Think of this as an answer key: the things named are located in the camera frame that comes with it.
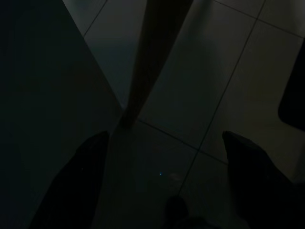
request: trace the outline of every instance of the floor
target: floor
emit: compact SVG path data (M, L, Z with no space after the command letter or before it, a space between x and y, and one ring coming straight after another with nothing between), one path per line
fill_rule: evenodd
M64 2L125 107L146 1ZM194 0L139 120L112 136L92 228L159 228L179 194L192 215L246 229L230 199L224 130L305 180L305 133L277 115L304 37L303 0Z

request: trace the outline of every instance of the wooden leg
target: wooden leg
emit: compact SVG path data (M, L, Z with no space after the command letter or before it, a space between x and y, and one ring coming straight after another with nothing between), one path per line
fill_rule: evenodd
M193 0L147 0L132 85L121 125L129 128L145 104Z

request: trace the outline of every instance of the dark object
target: dark object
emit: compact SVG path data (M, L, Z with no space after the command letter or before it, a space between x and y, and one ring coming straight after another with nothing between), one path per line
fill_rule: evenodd
M147 0L132 85L121 125L137 119L178 36L193 0Z
M165 207L164 229L218 229L203 217L189 217L185 201L180 196L170 197Z
M283 122L305 131L305 42L296 59L278 115Z
M168 227L172 227L178 221L187 218L188 216L189 212L186 203L180 196L168 199L165 207L165 219Z
M88 229L99 197L109 136L86 140L55 177L30 229Z
M251 229L305 228L304 194L249 139L224 132L230 186L239 215Z

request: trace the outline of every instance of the tiled floor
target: tiled floor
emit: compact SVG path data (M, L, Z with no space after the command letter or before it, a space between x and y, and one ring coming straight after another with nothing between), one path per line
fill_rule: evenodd
M145 4L109 0L84 36L122 106ZM277 115L304 15L303 0L194 0L140 121L113 134L94 228L157 228L178 192L193 215L247 228L229 197L224 130L258 143L291 180L305 180L305 133Z

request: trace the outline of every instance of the chair leg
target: chair leg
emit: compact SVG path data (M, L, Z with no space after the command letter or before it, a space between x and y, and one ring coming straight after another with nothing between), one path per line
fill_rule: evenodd
M132 127L178 36L193 0L147 0L127 108L121 120Z

